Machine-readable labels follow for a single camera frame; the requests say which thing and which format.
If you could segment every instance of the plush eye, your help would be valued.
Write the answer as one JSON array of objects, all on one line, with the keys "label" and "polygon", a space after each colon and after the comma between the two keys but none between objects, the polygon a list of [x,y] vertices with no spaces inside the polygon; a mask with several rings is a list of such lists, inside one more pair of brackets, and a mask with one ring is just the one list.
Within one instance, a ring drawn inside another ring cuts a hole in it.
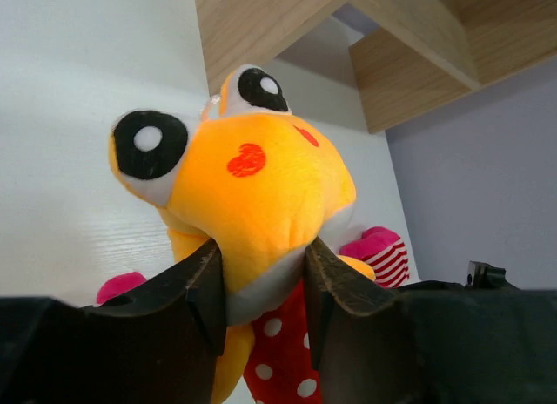
[{"label": "plush eye", "polygon": [[257,67],[252,67],[240,75],[238,92],[251,106],[279,112],[288,111],[288,104],[282,96],[279,83]]},{"label": "plush eye", "polygon": [[228,117],[249,112],[290,113],[280,84],[257,66],[245,64],[225,82],[220,114]]},{"label": "plush eye", "polygon": [[188,145],[186,124],[158,111],[134,111],[112,132],[117,168],[142,199],[165,206]]}]

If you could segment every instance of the lavender wall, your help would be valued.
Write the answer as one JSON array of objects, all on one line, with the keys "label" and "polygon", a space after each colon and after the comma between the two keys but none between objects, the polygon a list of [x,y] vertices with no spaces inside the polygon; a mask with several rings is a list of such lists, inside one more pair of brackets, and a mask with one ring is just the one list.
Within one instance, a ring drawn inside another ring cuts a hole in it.
[{"label": "lavender wall", "polygon": [[557,60],[391,129],[422,279],[468,260],[520,287],[557,287]]}]

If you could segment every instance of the stuffed animal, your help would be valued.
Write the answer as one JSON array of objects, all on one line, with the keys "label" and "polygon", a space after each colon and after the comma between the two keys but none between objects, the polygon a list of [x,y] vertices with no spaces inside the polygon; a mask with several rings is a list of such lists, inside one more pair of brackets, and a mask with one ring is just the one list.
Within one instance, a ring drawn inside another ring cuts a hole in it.
[{"label": "stuffed animal", "polygon": [[[123,115],[111,131],[111,169],[158,209],[176,261],[209,238],[222,253],[229,328],[212,402],[225,400],[243,374],[258,404],[318,404],[301,260],[318,236],[334,246],[356,189],[332,143],[292,115],[279,83],[259,67],[232,72],[219,103],[214,119],[208,109],[201,120],[159,111]],[[369,265],[342,259],[373,279]],[[141,280],[118,277],[99,298]]]},{"label": "stuffed animal", "polygon": [[396,288],[410,279],[406,245],[388,228],[364,231],[360,239],[342,246],[340,254],[366,262],[375,272],[375,283],[384,288]]}]

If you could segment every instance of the light wood panel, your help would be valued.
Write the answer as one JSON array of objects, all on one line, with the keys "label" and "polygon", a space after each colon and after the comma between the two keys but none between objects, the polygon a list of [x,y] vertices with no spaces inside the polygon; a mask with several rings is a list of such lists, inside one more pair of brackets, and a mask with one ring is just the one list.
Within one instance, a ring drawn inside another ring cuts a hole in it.
[{"label": "light wood panel", "polygon": [[385,30],[351,48],[370,132],[430,111],[470,90]]},{"label": "light wood panel", "polygon": [[[482,86],[557,55],[557,0],[456,0],[456,8]],[[357,42],[351,55],[370,131],[469,92],[384,30]]]},{"label": "light wood panel", "polygon": [[264,64],[348,0],[196,0],[210,92],[243,63]]},{"label": "light wood panel", "polygon": [[480,88],[452,0],[352,0],[351,4],[468,88]]}]

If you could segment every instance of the red heart mark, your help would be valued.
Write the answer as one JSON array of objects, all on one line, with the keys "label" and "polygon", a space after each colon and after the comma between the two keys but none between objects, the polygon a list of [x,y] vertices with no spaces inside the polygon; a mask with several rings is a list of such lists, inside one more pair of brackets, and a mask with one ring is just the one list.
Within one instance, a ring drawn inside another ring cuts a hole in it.
[{"label": "red heart mark", "polygon": [[299,133],[304,136],[307,141],[312,143],[312,145],[314,145],[315,147],[319,147],[319,141],[317,141],[317,139],[308,130],[298,128],[296,125],[294,125],[294,128],[298,130]]},{"label": "red heart mark", "polygon": [[245,143],[240,146],[240,154],[228,162],[228,172],[236,178],[255,175],[265,167],[265,152],[258,145]]}]

